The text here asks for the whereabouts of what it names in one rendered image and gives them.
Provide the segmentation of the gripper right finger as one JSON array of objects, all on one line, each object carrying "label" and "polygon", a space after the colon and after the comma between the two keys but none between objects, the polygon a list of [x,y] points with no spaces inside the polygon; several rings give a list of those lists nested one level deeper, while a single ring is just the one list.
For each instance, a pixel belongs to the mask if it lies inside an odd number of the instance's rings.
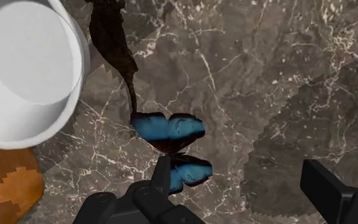
[{"label": "gripper right finger", "polygon": [[300,188],[327,224],[358,224],[358,188],[343,184],[318,160],[303,161]]}]

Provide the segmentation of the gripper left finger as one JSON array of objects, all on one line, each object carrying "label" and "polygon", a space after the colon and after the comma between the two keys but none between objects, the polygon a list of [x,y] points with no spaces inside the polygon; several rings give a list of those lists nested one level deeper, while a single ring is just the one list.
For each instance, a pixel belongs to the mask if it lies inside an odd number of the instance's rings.
[{"label": "gripper left finger", "polygon": [[72,224],[204,224],[184,205],[168,199],[170,157],[161,156],[150,180],[132,183],[124,196],[89,195]]}]

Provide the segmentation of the blue butterfly figure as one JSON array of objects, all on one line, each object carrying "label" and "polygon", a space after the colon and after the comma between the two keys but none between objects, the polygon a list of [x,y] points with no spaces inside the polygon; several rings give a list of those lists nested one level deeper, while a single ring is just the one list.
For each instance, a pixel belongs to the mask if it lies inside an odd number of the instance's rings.
[{"label": "blue butterfly figure", "polygon": [[182,192],[184,185],[198,186],[213,175],[208,160],[187,155],[181,150],[205,135],[205,125],[189,113],[132,113],[130,123],[136,133],[161,153],[169,155],[169,194]]}]

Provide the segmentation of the orange brown round object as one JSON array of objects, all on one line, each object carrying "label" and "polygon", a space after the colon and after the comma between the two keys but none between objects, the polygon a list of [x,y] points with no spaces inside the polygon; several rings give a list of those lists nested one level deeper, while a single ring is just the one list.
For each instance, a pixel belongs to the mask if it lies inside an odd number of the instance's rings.
[{"label": "orange brown round object", "polygon": [[44,187],[30,148],[0,150],[0,224],[17,224],[43,196]]}]

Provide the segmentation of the dark brown twisted figure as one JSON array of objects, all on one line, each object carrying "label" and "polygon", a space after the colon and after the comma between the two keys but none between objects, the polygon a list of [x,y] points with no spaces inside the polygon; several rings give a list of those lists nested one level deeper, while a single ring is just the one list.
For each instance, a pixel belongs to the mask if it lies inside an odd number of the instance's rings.
[{"label": "dark brown twisted figure", "polygon": [[139,69],[127,45],[122,26],[121,10],[125,7],[125,0],[85,1],[93,6],[89,23],[92,43],[102,57],[121,74],[127,84],[132,113],[136,113],[137,99],[133,79]]}]

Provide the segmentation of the white cup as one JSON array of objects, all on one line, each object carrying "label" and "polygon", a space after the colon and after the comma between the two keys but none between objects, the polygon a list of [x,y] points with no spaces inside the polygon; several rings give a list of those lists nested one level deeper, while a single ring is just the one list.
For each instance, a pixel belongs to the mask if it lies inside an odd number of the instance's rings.
[{"label": "white cup", "polygon": [[83,32],[60,0],[0,0],[0,149],[53,137],[89,67]]}]

